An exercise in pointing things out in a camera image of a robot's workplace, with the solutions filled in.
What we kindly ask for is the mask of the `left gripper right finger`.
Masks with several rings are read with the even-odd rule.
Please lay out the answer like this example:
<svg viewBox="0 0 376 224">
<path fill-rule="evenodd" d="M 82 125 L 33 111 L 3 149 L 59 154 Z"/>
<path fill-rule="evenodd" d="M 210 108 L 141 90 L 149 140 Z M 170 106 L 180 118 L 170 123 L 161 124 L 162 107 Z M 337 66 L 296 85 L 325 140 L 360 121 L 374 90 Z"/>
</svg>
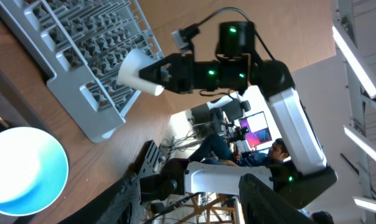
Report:
<svg viewBox="0 0 376 224">
<path fill-rule="evenodd" d="M 253 174 L 241 176 L 238 186 L 246 224 L 314 223 Z"/>
</svg>

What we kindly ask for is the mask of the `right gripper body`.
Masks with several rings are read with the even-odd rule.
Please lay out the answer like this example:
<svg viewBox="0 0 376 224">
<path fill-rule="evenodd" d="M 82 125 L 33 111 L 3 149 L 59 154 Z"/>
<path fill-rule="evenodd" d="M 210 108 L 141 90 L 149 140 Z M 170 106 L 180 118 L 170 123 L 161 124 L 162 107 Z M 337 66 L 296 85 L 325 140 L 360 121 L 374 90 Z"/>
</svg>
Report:
<svg viewBox="0 0 376 224">
<path fill-rule="evenodd" d="M 178 94 L 193 90 L 215 91 L 232 89 L 244 91 L 248 87 L 250 57 L 243 55 L 221 61 L 196 62 L 192 54 L 171 54 L 161 60 L 169 77 L 163 78 L 165 87 Z"/>
</svg>

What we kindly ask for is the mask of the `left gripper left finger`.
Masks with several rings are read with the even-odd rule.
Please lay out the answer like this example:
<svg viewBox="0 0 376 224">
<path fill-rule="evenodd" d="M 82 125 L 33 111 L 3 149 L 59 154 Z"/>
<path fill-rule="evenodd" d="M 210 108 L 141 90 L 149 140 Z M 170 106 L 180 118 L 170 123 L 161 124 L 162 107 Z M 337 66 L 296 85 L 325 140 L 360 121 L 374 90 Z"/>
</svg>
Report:
<svg viewBox="0 0 376 224">
<path fill-rule="evenodd" d="M 60 224 L 135 224 L 140 222 L 141 189 L 137 174 L 115 182 Z"/>
</svg>

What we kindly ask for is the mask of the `white cup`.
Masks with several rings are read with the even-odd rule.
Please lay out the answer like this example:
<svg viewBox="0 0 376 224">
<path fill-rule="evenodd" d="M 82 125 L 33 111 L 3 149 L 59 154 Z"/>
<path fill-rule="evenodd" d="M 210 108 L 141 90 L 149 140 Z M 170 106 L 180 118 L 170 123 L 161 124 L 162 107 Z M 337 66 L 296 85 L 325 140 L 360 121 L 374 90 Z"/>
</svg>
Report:
<svg viewBox="0 0 376 224">
<path fill-rule="evenodd" d="M 158 96 L 164 87 L 139 77 L 139 71 L 155 61 L 138 49 L 131 50 L 123 60 L 118 71 L 118 83 L 139 91 Z"/>
</svg>

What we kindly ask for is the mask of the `blue bowl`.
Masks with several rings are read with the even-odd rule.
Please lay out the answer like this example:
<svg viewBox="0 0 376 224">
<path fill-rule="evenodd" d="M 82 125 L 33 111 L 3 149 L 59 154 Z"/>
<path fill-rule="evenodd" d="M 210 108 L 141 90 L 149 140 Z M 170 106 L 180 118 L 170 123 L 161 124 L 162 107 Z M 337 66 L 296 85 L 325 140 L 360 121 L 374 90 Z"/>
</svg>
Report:
<svg viewBox="0 0 376 224">
<path fill-rule="evenodd" d="M 0 213 L 41 212 L 62 194 L 68 179 L 65 149 L 53 135 L 33 127 L 0 132 Z"/>
</svg>

